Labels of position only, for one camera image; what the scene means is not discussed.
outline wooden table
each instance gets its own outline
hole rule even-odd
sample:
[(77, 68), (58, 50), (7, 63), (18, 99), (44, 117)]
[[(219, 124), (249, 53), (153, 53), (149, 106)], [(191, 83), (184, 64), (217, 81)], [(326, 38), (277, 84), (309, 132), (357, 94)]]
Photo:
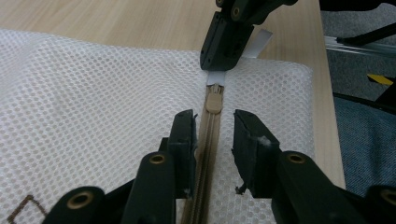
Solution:
[[(0, 0), (0, 28), (63, 35), (106, 45), (200, 50), (214, 0)], [(316, 162), (344, 187), (329, 65), (318, 0), (299, 0), (270, 14), (274, 33), (260, 55), (303, 63), (314, 70)]]

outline light wood surface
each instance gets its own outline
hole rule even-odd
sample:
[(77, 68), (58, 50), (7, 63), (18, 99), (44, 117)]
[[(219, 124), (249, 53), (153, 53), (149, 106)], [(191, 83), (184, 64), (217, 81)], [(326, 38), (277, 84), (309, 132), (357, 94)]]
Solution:
[[(214, 0), (0, 0), (0, 28), (68, 36), (106, 45), (200, 50)], [(329, 66), (318, 0), (281, 7), (261, 26), (274, 33), (260, 55), (314, 70), (316, 162), (344, 187)]]

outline zipper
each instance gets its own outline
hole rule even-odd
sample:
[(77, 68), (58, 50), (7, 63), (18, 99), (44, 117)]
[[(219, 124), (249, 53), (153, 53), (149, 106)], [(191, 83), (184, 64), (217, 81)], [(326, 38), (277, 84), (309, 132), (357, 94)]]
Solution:
[(219, 141), (219, 125), (224, 88), (219, 84), (206, 89), (198, 138), (195, 195), (186, 201), (181, 223), (201, 224), (207, 221), (213, 166)]

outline white mesh fabric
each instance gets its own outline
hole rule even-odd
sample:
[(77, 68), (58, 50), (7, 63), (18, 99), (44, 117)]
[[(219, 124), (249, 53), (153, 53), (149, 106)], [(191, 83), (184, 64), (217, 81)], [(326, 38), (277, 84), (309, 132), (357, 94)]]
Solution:
[(297, 63), (242, 59), (227, 72), (219, 146), (210, 192), (208, 223), (275, 223), (271, 201), (236, 195), (242, 179), (233, 161), (233, 112), (256, 114), (282, 150), (313, 157), (312, 71)]
[[(200, 114), (205, 101), (197, 52), (3, 30), (0, 59), (2, 223), (26, 195), (49, 211), (71, 189), (109, 192), (131, 180), (174, 115)], [(15, 222), (43, 218), (28, 203)]]
[[(231, 153), (233, 112), (255, 113), (282, 149), (312, 156), (310, 74), (296, 63), (262, 60), (241, 60), (228, 72), (209, 223), (274, 221), (269, 203), (249, 192), (234, 195), (242, 180)], [(71, 189), (109, 192), (134, 178), (143, 156), (169, 135), (176, 113), (201, 113), (205, 80), (195, 51), (1, 30), (0, 222), (26, 195), (49, 211)], [(15, 221), (43, 218), (28, 203)]]

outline zipper slider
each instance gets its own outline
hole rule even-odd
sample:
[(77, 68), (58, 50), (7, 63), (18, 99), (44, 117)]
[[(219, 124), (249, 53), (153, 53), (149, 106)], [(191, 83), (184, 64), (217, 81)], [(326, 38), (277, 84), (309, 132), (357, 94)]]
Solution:
[(211, 114), (218, 114), (222, 109), (222, 87), (216, 83), (210, 87), (206, 100), (206, 110)]

